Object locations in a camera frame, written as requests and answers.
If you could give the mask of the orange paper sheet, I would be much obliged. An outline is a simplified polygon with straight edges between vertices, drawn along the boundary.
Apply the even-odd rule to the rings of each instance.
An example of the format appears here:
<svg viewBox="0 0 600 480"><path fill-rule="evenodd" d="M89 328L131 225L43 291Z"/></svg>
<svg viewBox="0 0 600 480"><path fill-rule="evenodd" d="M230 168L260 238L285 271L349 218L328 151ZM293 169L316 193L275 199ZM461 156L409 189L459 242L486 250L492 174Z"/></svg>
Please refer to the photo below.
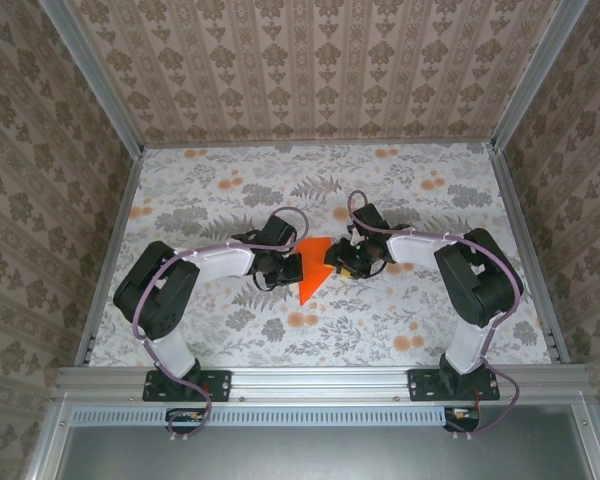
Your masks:
<svg viewBox="0 0 600 480"><path fill-rule="evenodd" d="M299 303L305 305L321 285L336 272L336 268L325 263L327 250L334 244L332 237L310 237L296 247L301 255L303 279L298 284Z"/></svg>

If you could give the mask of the floral print tablecloth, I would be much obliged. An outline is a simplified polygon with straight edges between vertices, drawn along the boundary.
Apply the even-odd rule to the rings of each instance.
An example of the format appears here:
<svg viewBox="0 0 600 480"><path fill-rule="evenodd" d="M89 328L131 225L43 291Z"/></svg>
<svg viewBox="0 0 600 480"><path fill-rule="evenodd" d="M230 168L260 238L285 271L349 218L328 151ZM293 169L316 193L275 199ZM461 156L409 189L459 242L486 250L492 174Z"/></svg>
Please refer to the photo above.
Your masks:
<svg viewBox="0 0 600 480"><path fill-rule="evenodd" d="M144 163L112 281L153 241L186 250L263 226L279 211L314 237L339 238L346 203L368 199L393 226L487 230L519 255L483 144L154 149ZM457 315L440 275L388 265L369 280L331 275L301 306L296 286L248 277L195 287L180 326L205 367L434 364Z"/></svg>

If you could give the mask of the small black electronics board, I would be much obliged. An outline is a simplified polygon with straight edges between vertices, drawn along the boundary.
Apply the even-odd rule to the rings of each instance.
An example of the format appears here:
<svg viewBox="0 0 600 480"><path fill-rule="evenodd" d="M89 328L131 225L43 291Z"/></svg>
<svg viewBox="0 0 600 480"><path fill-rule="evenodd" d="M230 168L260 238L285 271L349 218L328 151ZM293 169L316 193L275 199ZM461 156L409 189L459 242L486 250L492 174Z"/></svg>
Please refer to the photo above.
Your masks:
<svg viewBox="0 0 600 480"><path fill-rule="evenodd" d="M165 413L165 428L172 437L190 437L204 427L209 418L206 408L173 408Z"/></svg>
<svg viewBox="0 0 600 480"><path fill-rule="evenodd" d="M462 434L474 432L480 422L479 410L475 407L445 407L445 424L443 428L452 434Z"/></svg>

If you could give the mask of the grey metal panel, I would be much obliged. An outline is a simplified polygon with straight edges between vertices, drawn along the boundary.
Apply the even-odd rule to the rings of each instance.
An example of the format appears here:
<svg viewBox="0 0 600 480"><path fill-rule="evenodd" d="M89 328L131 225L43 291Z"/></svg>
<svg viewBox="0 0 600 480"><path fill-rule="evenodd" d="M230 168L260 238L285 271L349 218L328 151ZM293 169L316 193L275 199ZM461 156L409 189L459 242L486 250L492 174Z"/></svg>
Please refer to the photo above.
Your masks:
<svg viewBox="0 0 600 480"><path fill-rule="evenodd" d="M472 437L440 427L76 426L54 408L26 480L600 480L600 411L518 406Z"/></svg>

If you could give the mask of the thin aluminium table edge rail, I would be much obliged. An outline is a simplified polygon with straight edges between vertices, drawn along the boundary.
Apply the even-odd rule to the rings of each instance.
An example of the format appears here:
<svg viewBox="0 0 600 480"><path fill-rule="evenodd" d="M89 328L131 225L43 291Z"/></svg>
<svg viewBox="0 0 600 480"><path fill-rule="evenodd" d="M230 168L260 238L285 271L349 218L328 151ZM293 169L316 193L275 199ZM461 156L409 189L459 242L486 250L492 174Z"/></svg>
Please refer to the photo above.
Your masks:
<svg viewBox="0 0 600 480"><path fill-rule="evenodd" d="M149 149L184 148L240 148L240 147L296 147L296 146L334 146L334 145L423 145L440 144L491 144L489 138L380 138L380 139L302 139L302 140L251 140L251 141L210 141L210 142L171 142L146 143Z"/></svg>

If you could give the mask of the long aluminium mounting rail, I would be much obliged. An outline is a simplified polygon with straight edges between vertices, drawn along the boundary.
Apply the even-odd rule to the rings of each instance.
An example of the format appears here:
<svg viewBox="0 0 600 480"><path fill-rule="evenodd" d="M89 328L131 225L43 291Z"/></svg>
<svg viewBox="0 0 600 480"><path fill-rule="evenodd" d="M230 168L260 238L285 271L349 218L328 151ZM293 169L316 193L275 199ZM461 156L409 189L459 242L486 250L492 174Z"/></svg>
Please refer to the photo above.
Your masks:
<svg viewBox="0 0 600 480"><path fill-rule="evenodd" d="M521 405L571 404L593 399L581 365L505 365L498 368L520 388ZM398 367L233 367L230 405L404 405L412 372ZM139 402L146 367L71 367L60 370L54 397L84 405Z"/></svg>

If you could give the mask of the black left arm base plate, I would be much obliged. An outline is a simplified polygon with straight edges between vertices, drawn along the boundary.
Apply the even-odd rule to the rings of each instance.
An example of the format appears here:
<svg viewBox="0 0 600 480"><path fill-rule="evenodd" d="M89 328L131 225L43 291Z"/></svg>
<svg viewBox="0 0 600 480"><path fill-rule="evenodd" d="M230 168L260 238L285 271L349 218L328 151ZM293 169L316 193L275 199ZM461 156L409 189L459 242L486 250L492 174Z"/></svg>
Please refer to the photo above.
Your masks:
<svg viewBox="0 0 600 480"><path fill-rule="evenodd" d="M229 370L200 370L188 374L185 381L204 390L212 401L227 402L232 386ZM160 370L151 370L145 377L142 393L145 402L203 402L203 396L190 387L169 379Z"/></svg>

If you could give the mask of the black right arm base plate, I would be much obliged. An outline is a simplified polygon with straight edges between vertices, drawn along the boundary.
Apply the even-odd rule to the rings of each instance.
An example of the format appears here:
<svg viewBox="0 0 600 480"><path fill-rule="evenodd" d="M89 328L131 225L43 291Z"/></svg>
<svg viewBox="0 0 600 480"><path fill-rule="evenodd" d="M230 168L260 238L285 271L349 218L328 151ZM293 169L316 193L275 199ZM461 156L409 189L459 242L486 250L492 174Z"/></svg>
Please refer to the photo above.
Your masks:
<svg viewBox="0 0 600 480"><path fill-rule="evenodd" d="M466 375L459 375L453 369L411 369L407 377L410 400L413 402L500 399L496 376L484 367Z"/></svg>

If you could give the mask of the aluminium side rail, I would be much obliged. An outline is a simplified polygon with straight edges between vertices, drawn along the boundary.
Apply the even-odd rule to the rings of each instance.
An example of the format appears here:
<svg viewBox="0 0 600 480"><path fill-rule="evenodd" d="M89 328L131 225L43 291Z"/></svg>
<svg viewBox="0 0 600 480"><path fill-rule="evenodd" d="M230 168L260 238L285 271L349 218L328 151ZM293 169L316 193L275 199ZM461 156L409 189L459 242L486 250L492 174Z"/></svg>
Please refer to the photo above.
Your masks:
<svg viewBox="0 0 600 480"><path fill-rule="evenodd" d="M508 215L511 230L525 272L529 290L542 326L543 335L553 363L569 364L571 358L561 332L553 303L540 267L534 245L511 179L504 154L488 144L489 156L501 198Z"/></svg>
<svg viewBox="0 0 600 480"><path fill-rule="evenodd" d="M133 200L138 188L144 158L140 154L131 165L129 177L125 185L119 210L111 232L104 262L100 270L98 282L94 291L92 302L86 317L85 326L74 360L74 366L88 366L93 350L95 338L106 306L108 292L116 267L117 258L124 237L124 231L131 212Z"/></svg>

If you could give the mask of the aluminium frame post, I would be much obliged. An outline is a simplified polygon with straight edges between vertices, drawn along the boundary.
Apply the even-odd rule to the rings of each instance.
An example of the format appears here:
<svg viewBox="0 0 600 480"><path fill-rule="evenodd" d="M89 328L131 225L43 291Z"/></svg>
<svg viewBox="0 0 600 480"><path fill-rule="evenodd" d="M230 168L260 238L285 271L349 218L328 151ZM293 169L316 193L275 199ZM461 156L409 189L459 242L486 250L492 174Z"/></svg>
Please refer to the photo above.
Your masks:
<svg viewBox="0 0 600 480"><path fill-rule="evenodd" d="M136 161L142 155L144 142L124 108L122 96L108 79L98 60L96 49L91 46L83 29L65 0L40 0L40 3L66 45L74 62L106 113L119 139L131 158Z"/></svg>
<svg viewBox="0 0 600 480"><path fill-rule="evenodd" d="M496 153L503 152L511 140L587 3L560 1L491 137Z"/></svg>

